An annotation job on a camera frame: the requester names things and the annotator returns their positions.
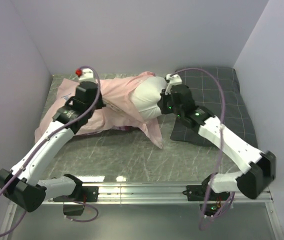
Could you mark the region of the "white pillow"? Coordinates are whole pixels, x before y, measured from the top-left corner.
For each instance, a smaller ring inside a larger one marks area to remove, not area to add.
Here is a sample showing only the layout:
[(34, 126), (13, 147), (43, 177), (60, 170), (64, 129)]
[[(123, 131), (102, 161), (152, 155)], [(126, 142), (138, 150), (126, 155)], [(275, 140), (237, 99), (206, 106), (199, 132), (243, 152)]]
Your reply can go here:
[(149, 121), (162, 114), (158, 102), (161, 99), (161, 92), (166, 89), (166, 86), (167, 82), (163, 77), (151, 76), (141, 82), (130, 94), (130, 101), (143, 120)]

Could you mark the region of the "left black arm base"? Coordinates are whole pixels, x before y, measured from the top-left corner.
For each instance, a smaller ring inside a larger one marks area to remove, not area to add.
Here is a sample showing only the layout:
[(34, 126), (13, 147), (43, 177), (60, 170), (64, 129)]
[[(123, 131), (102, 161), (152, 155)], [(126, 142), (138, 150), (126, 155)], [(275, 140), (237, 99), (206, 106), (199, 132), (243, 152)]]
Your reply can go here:
[(87, 223), (95, 220), (99, 215), (99, 210), (92, 205), (98, 201), (98, 196), (98, 186), (82, 186), (71, 196), (59, 196), (48, 201), (62, 204), (65, 218), (74, 222)]

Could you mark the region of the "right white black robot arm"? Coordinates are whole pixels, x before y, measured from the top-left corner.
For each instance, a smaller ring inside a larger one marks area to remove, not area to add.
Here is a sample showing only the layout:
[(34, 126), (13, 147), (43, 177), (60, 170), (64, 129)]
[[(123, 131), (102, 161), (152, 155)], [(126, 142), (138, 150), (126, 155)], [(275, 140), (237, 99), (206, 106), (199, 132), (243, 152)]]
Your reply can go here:
[(185, 84), (163, 89), (158, 106), (163, 114), (175, 114), (185, 127), (217, 146), (238, 167), (237, 172), (214, 173), (203, 181), (206, 199), (213, 200), (223, 192), (240, 192), (254, 200), (275, 180), (276, 156), (248, 144), (210, 110), (196, 105)]

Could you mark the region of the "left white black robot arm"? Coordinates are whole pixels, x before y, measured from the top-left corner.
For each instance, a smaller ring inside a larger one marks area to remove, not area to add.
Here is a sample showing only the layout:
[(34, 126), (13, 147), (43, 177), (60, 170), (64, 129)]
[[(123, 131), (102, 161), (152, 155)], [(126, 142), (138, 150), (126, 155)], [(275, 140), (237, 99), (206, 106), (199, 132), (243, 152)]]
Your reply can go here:
[(71, 174), (50, 180), (40, 177), (59, 150), (88, 123), (94, 111), (103, 107), (100, 82), (81, 82), (75, 95), (58, 109), (27, 155), (10, 170), (0, 170), (2, 194), (28, 213), (48, 199), (79, 200), (83, 195), (83, 183), (77, 177)]

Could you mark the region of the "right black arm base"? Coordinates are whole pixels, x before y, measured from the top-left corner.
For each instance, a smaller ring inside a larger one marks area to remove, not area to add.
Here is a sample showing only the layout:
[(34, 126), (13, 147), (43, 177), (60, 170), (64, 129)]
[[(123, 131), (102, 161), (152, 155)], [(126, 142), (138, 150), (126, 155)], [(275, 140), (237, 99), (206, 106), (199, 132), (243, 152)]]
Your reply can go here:
[[(187, 200), (189, 202), (204, 202), (206, 189), (207, 188), (202, 185), (187, 185), (186, 190), (184, 190), (182, 194), (187, 197)], [(219, 213), (217, 215), (218, 217), (223, 215), (230, 208), (230, 204), (232, 204), (234, 196), (234, 193), (215, 193), (211, 190), (208, 201), (213, 201), (213, 203), (206, 204), (204, 218), (212, 218), (216, 213)]]

